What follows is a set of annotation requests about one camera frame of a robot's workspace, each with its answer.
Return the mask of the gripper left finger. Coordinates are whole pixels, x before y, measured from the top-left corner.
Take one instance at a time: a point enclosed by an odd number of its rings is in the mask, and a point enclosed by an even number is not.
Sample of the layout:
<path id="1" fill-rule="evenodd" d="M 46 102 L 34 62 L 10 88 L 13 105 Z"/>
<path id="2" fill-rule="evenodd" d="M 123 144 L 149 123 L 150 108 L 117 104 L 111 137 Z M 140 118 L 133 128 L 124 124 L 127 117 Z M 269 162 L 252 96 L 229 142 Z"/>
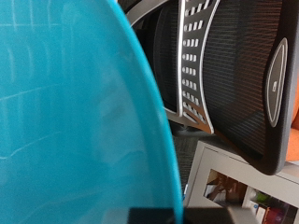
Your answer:
<path id="1" fill-rule="evenodd" d="M 171 208 L 131 208 L 128 224 L 175 224 Z"/>

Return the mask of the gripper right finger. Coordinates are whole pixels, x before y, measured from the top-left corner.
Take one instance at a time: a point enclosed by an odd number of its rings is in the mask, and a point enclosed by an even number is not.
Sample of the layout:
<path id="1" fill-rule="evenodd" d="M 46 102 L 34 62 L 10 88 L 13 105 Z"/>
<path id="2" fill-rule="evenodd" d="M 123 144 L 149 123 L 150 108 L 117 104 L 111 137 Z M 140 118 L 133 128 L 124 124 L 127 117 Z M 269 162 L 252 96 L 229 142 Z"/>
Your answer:
<path id="1" fill-rule="evenodd" d="M 248 208 L 199 207 L 184 210 L 184 224 L 259 224 Z"/>

